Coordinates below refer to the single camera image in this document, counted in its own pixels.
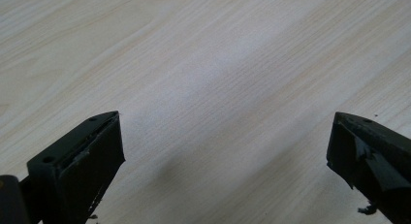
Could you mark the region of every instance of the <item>wood grain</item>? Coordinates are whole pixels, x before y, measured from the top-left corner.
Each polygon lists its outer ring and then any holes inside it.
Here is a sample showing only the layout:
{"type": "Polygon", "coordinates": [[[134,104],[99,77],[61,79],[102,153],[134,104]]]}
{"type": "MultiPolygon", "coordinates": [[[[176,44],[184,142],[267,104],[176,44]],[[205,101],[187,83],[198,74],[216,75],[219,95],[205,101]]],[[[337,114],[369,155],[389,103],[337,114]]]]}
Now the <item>wood grain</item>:
{"type": "Polygon", "coordinates": [[[99,223],[388,223],[325,155],[336,111],[411,137],[411,0],[0,0],[0,29],[0,174],[119,110],[99,223]]]}

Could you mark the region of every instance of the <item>wooden table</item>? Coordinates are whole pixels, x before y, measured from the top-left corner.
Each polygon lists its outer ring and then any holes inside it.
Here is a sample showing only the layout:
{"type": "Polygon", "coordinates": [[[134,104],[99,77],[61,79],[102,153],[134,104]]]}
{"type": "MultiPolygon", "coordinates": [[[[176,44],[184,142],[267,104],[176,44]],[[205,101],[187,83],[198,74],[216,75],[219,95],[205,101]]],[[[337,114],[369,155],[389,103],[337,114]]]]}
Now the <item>wooden table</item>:
{"type": "Polygon", "coordinates": [[[326,167],[334,112],[411,136],[411,0],[0,0],[0,174],[119,110],[87,223],[388,223],[326,167]]]}

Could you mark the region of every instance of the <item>black plastic part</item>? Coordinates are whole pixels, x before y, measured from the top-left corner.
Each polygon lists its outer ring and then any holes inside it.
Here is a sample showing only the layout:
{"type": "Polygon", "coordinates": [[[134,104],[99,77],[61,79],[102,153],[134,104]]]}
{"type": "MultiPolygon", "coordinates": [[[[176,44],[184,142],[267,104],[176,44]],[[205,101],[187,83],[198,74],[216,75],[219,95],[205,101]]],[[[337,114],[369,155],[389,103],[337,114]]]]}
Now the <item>black plastic part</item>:
{"type": "Polygon", "coordinates": [[[393,223],[411,223],[411,140],[372,120],[337,112],[327,160],[393,223]]]}
{"type": "Polygon", "coordinates": [[[0,223],[30,223],[18,179],[15,176],[0,176],[0,201],[0,223]]]}
{"type": "Polygon", "coordinates": [[[28,163],[45,224],[83,224],[125,161],[118,112],[85,120],[28,163]]]}
{"type": "Polygon", "coordinates": [[[118,112],[93,116],[28,163],[0,176],[0,223],[84,224],[125,161],[118,112]]]}

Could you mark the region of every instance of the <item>light wood grain surface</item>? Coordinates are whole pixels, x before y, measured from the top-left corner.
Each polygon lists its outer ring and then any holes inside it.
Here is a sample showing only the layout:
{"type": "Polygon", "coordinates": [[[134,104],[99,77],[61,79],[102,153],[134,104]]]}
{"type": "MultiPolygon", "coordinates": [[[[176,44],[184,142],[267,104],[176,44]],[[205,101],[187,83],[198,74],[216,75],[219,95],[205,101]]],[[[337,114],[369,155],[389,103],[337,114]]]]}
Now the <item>light wood grain surface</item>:
{"type": "Polygon", "coordinates": [[[0,0],[0,27],[0,174],[121,113],[87,223],[388,223],[326,150],[336,111],[411,137],[411,0],[0,0]]]}

